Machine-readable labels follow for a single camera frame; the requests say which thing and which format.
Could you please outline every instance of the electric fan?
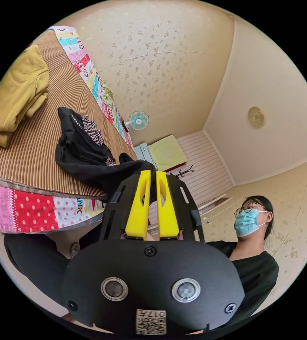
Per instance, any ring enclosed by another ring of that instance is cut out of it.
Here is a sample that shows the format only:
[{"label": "electric fan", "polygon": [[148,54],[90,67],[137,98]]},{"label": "electric fan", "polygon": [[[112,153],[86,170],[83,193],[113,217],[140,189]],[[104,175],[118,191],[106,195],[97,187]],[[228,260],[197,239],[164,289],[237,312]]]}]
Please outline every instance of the electric fan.
[{"label": "electric fan", "polygon": [[130,115],[129,121],[122,123],[127,132],[129,132],[129,126],[134,130],[143,130],[149,124],[149,116],[143,111],[135,111]]}]

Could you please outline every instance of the black shirt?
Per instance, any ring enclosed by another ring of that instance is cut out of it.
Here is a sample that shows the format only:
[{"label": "black shirt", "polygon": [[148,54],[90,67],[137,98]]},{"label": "black shirt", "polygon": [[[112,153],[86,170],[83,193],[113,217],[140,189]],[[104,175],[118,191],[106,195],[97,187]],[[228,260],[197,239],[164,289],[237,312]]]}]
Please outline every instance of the black shirt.
[{"label": "black shirt", "polygon": [[[230,257],[237,242],[215,241],[207,244],[217,248],[227,257]],[[225,326],[233,325],[249,318],[274,288],[279,267],[275,259],[266,251],[260,255],[232,262],[241,279],[245,297]]]}]

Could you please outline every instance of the cabinet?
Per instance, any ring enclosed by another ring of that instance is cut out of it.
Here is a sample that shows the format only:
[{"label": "cabinet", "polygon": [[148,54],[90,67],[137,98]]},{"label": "cabinet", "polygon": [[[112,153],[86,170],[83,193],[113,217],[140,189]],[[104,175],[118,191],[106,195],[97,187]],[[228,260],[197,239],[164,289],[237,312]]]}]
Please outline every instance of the cabinet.
[{"label": "cabinet", "polygon": [[146,143],[142,143],[139,146],[136,146],[133,150],[134,150],[138,159],[148,161],[149,163],[153,164],[155,169],[157,169],[155,161],[152,159],[150,151],[149,151]]}]

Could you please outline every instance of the qr code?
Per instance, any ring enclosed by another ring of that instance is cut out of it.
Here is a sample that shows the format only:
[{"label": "qr code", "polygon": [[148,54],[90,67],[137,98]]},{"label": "qr code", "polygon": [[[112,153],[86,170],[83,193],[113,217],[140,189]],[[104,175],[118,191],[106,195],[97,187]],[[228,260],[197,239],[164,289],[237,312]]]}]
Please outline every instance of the qr code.
[{"label": "qr code", "polygon": [[165,311],[137,309],[136,333],[141,335],[164,335],[167,333]]}]

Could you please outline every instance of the blue surgical mask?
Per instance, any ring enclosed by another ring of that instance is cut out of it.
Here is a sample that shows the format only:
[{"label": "blue surgical mask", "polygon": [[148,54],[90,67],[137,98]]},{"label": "blue surgical mask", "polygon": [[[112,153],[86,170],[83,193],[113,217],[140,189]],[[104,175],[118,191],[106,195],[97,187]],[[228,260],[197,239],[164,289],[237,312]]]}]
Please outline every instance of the blue surgical mask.
[{"label": "blue surgical mask", "polygon": [[237,237],[244,237],[250,235],[257,231],[260,225],[257,224],[257,216],[259,213],[267,213],[267,211],[260,211],[257,209],[251,209],[249,212],[245,212],[242,210],[240,214],[237,216],[236,221],[234,223],[234,229],[236,231]]}]

